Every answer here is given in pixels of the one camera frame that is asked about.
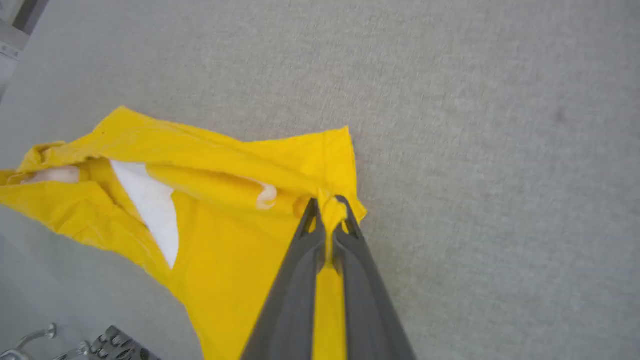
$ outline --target yellow garment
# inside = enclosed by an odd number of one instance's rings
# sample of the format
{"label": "yellow garment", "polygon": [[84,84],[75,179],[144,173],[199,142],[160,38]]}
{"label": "yellow garment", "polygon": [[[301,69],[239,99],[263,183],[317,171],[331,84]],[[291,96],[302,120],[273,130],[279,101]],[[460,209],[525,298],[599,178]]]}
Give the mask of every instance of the yellow garment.
{"label": "yellow garment", "polygon": [[[173,268],[111,160],[144,163],[175,190],[180,247]],[[79,168],[77,183],[25,183],[65,165]],[[269,209],[256,206],[261,183],[277,188]],[[16,171],[0,172],[2,204],[79,243],[119,253],[166,286],[185,305],[207,360],[239,358],[309,198],[318,199],[330,234],[346,217],[337,194],[358,220],[365,216],[346,127],[246,143],[122,107],[92,133],[38,145]],[[314,359],[345,359],[342,280],[329,265],[318,275],[316,299]]]}

